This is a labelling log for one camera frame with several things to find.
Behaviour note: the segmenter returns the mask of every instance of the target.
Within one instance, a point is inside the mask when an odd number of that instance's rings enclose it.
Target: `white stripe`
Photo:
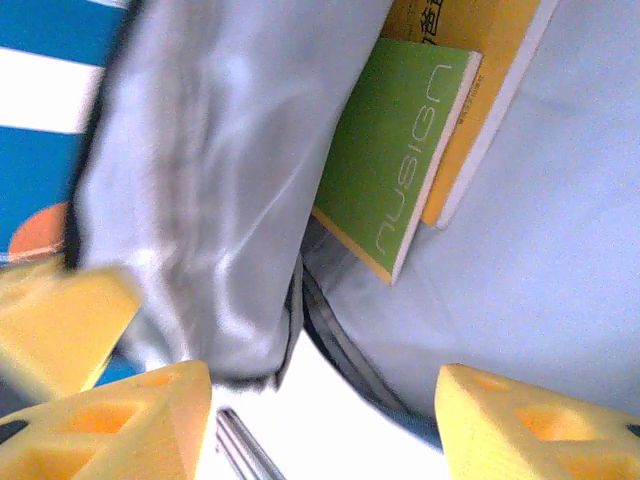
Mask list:
[[[90,3],[99,3],[107,7],[113,8],[127,8],[129,6],[129,0],[87,0]]]
[[[45,253],[55,254],[59,253],[62,250],[62,242],[58,242],[50,247],[42,247],[42,248],[34,248],[32,250],[27,250],[25,252],[20,253],[7,253],[0,252],[0,262],[1,263],[16,263],[22,260],[29,260],[29,258],[35,255],[43,255]]]
[[[0,48],[0,126],[81,133],[102,71]]]

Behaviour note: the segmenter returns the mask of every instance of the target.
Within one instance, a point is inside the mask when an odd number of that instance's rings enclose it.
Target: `orange circle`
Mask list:
[[[57,203],[31,215],[11,237],[9,261],[53,255],[62,247],[66,202]]]

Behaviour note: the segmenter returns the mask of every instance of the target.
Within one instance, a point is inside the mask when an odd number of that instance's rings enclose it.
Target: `blue and white stripes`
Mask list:
[[[121,1],[0,2],[0,252],[67,195]]]

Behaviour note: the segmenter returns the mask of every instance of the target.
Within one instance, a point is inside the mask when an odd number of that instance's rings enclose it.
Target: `fabric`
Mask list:
[[[230,380],[281,369],[326,153],[390,3],[131,4],[67,224],[70,264],[125,263],[146,294],[128,356],[198,358]]]
[[[461,362],[640,414],[639,8],[561,0],[450,227],[420,227],[396,285],[307,232],[342,328],[414,411]]]

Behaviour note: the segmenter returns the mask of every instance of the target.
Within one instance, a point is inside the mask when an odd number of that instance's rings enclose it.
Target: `blue fabric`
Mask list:
[[[133,375],[137,375],[139,372],[131,363],[129,363],[125,358],[114,355],[109,365],[105,369],[102,377],[96,383],[96,387],[100,385],[106,385],[107,383],[117,382],[118,380],[122,380],[127,377],[131,377]]]
[[[0,127],[0,252],[27,218],[66,200],[78,141],[79,135]]]
[[[3,0],[0,46],[104,66],[122,16],[87,0]]]

